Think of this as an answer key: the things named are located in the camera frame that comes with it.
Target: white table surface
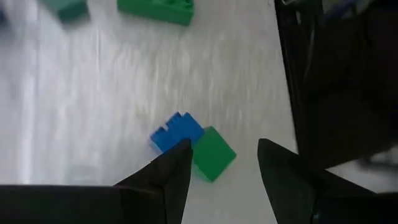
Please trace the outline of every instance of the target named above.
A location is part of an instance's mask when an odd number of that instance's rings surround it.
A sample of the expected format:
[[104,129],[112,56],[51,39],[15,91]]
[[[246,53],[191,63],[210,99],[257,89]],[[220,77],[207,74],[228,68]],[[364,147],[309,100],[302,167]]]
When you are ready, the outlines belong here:
[[62,27],[35,0],[3,0],[0,183],[113,185],[154,159],[174,112],[214,126],[238,156],[192,176],[183,223],[276,223],[257,141],[296,150],[273,0],[196,0],[189,27],[88,1]]

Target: green lego brick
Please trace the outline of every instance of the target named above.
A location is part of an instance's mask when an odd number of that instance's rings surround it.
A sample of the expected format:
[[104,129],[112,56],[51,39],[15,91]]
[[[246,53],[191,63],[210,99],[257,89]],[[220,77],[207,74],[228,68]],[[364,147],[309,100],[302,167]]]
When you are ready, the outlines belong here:
[[68,22],[88,13],[86,0],[40,0],[62,22]]
[[193,163],[210,181],[215,181],[236,158],[236,153],[213,127],[193,146]]
[[118,0],[118,9],[187,26],[191,23],[194,5],[193,0]]

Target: teal lego brick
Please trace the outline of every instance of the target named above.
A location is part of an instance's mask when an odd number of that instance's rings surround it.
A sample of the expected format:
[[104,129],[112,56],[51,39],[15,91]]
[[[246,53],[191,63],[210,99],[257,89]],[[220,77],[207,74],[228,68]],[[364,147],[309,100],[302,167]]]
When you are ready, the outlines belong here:
[[88,13],[86,0],[39,0],[62,22],[72,21]]
[[193,146],[193,163],[207,180],[214,182],[236,158],[236,153],[213,127]]
[[188,26],[194,12],[193,0],[118,0],[121,12]]

